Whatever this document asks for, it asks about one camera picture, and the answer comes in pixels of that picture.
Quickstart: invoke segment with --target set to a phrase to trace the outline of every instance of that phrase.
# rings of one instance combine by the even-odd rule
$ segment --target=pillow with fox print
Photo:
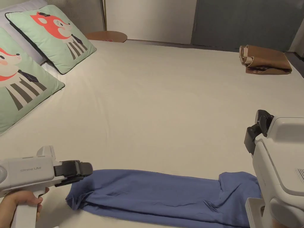
[[[10,21],[38,52],[65,74],[96,51],[96,48],[56,6],[6,13]]]
[[[38,65],[0,28],[0,134],[64,84]]]

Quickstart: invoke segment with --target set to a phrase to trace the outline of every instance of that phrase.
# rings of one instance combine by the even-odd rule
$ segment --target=white wall
[[[296,52],[299,48],[299,45],[302,43],[302,40],[304,39],[304,20],[302,21],[302,24],[299,27],[299,30],[297,34],[295,35],[295,38],[290,46],[289,51]]]
[[[108,31],[128,39],[190,44],[196,0],[106,0]]]

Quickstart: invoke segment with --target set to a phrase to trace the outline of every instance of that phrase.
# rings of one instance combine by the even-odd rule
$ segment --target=mattress
[[[58,161],[217,179],[254,174],[244,146],[258,109],[304,116],[304,79],[246,74],[238,53],[92,41],[97,51],[66,84],[0,137],[1,159],[53,145]],[[153,227],[65,203],[70,185],[45,195],[37,227]]]

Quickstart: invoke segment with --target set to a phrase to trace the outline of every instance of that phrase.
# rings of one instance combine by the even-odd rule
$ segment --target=human hand
[[[276,220],[272,220],[272,227],[273,228],[288,228],[288,227],[286,227],[286,226],[284,226],[284,225],[282,225],[282,224],[280,224],[280,223],[278,223]]]
[[[19,204],[37,205],[36,220],[38,220],[42,210],[42,200],[42,197],[36,198],[31,191],[18,191],[6,195],[0,203],[0,228],[10,228],[17,205]]]

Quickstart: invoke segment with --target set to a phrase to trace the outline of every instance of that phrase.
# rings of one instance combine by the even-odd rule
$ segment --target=folded brown bag
[[[290,74],[292,68],[283,52],[252,45],[240,47],[240,60],[248,74]]]

